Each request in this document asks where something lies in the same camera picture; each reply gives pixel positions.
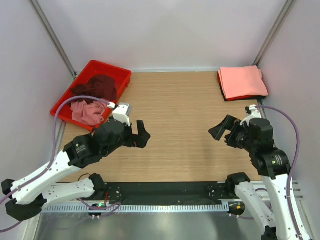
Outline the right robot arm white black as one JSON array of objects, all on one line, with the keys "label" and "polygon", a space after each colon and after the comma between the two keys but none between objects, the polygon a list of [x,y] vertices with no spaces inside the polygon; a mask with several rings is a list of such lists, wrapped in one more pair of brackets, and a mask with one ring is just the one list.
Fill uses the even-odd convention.
[{"label": "right robot arm white black", "polygon": [[230,174],[225,181],[226,194],[243,201],[260,229],[261,239],[311,239],[299,213],[292,180],[289,179],[289,158],[284,151],[275,147],[274,130],[270,122],[258,116],[241,121],[227,115],[208,132],[218,141],[225,131],[230,132],[225,136],[227,146],[248,152],[267,190],[270,207],[265,205],[245,173]]}]

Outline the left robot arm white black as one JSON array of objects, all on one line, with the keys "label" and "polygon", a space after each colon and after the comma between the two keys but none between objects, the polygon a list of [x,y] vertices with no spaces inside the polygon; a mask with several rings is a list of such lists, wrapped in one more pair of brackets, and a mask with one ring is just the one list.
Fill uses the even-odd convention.
[{"label": "left robot arm white black", "polygon": [[101,200],[106,194],[106,184],[97,173],[73,183],[56,183],[98,163],[120,147],[145,148],[151,135],[142,120],[136,123],[138,133],[134,134],[131,125],[110,119],[91,133],[75,137],[53,161],[35,172],[20,180],[4,180],[2,192],[9,198],[6,213],[17,221],[25,221],[55,203],[73,199]]}]

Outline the dark maroon t shirt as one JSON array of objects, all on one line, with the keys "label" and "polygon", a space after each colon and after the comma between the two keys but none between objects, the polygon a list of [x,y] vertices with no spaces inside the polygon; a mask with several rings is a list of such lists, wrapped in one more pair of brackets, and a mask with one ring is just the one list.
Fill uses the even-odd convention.
[{"label": "dark maroon t shirt", "polygon": [[104,74],[94,75],[87,83],[73,87],[71,92],[73,96],[89,96],[111,102],[117,99],[115,79]]}]

